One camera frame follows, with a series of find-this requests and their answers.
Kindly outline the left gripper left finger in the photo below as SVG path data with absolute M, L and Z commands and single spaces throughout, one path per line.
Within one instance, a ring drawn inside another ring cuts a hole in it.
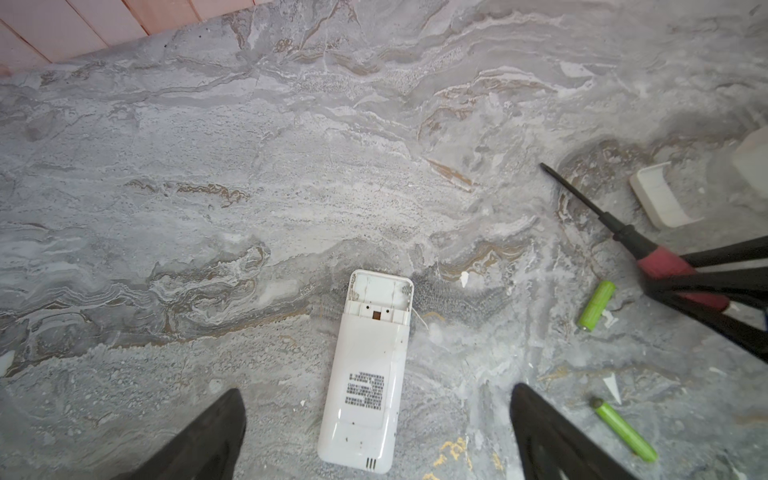
M 247 427 L 239 389 L 222 394 L 170 442 L 121 479 L 231 479 Z

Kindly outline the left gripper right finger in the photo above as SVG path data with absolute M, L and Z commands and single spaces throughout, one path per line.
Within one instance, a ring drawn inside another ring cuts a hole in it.
M 512 390 L 510 419 L 527 480 L 634 477 L 525 383 Z

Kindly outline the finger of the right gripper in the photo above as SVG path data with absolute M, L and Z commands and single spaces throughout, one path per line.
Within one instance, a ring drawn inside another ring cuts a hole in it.
M 732 264 L 752 260 L 766 260 L 768 257 L 768 237 L 763 236 L 753 240 L 711 250 L 688 253 L 682 259 L 694 268 Z
M 765 267 L 647 279 L 650 298 L 709 327 L 754 357 L 767 360 L 767 329 L 726 314 L 733 302 L 767 311 Z

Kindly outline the green battery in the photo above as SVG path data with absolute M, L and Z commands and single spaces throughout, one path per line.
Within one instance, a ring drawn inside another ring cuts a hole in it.
M 599 283 L 577 322 L 581 330 L 592 332 L 595 329 L 615 290 L 616 285 L 611 281 Z
M 658 453 L 611 405 L 603 399 L 593 397 L 590 407 L 597 416 L 630 448 L 630 450 L 645 462 L 658 460 Z

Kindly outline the red handled screwdriver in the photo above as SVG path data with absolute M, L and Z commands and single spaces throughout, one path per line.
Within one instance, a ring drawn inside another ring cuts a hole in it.
M 640 234 L 633 225 L 625 224 L 609 212 L 600 209 L 553 168 L 545 163 L 541 163 L 540 167 L 597 215 L 598 220 L 612 232 L 613 239 L 622 244 L 635 258 L 637 266 L 647 280 L 661 280 L 697 273 L 694 267 L 677 254 L 652 242 Z M 730 305 L 727 297 L 711 293 L 650 292 L 648 296 L 691 318 L 719 318 Z

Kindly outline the white battery cover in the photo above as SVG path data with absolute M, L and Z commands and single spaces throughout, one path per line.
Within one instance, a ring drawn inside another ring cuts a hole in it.
M 629 184 L 651 223 L 658 229 L 674 229 L 697 223 L 702 217 L 687 215 L 664 177 L 670 162 L 642 168 L 634 173 Z

